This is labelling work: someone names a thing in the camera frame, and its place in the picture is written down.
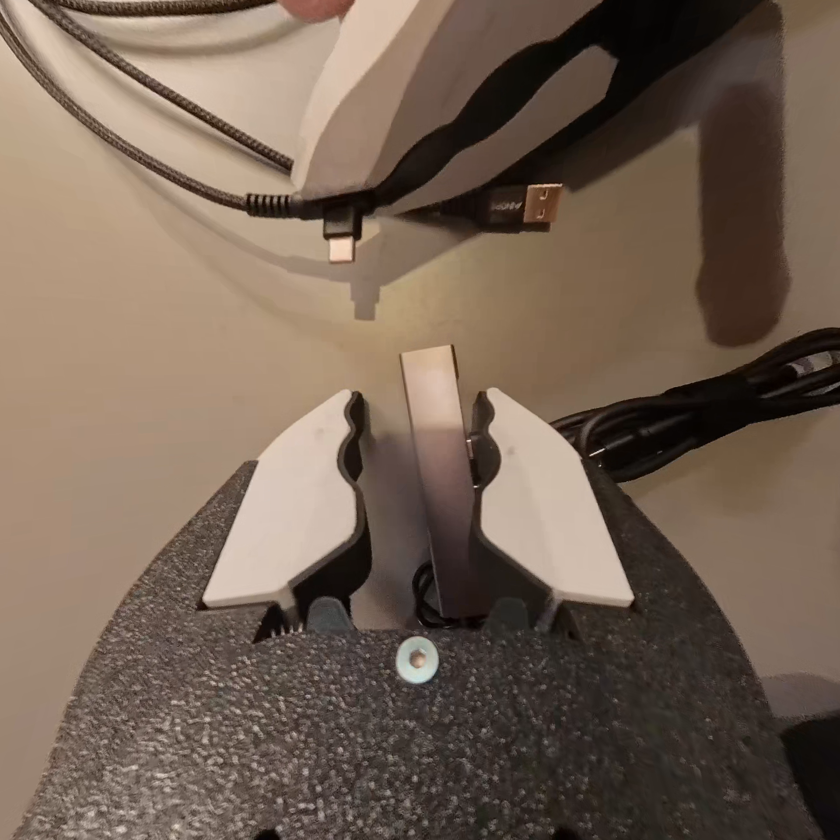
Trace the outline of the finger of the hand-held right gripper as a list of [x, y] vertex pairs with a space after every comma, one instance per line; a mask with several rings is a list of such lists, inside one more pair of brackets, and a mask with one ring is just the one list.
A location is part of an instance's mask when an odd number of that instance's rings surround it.
[[617, 60], [590, 46], [566, 62], [522, 104], [511, 82], [471, 102], [423, 137], [377, 186], [377, 206], [389, 214], [429, 207], [486, 186], [527, 154], [599, 104]]
[[599, 3], [354, 2], [302, 119], [297, 192], [377, 194], [415, 143], [462, 108], [472, 113], [486, 88], [511, 82], [515, 112], [520, 90], [535, 92], [559, 69], [552, 42]]

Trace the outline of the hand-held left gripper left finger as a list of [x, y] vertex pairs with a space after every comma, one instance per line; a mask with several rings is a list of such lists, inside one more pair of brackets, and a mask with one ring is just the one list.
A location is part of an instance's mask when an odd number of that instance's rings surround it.
[[372, 567], [359, 480], [366, 407], [343, 390], [289, 426], [258, 457], [203, 594], [207, 609], [321, 597], [351, 609]]

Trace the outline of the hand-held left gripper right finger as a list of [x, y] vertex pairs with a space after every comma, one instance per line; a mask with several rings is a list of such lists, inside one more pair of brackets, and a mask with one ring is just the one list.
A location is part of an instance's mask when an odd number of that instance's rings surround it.
[[491, 601], [628, 608], [634, 593], [581, 457], [496, 387], [474, 404], [471, 536]]

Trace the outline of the grey usb hub with cable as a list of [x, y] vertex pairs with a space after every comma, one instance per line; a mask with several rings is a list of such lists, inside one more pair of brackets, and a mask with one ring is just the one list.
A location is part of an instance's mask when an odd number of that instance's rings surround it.
[[475, 488], [455, 348], [404, 352], [400, 365], [438, 610], [446, 619], [477, 618], [489, 606], [470, 557]]

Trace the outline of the person's right hand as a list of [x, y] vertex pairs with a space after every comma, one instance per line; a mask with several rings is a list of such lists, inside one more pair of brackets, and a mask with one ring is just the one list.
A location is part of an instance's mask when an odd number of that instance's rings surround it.
[[349, 1], [293, 1], [282, 0], [278, 4], [290, 16], [307, 24], [319, 24], [331, 19], [342, 19], [354, 5]]

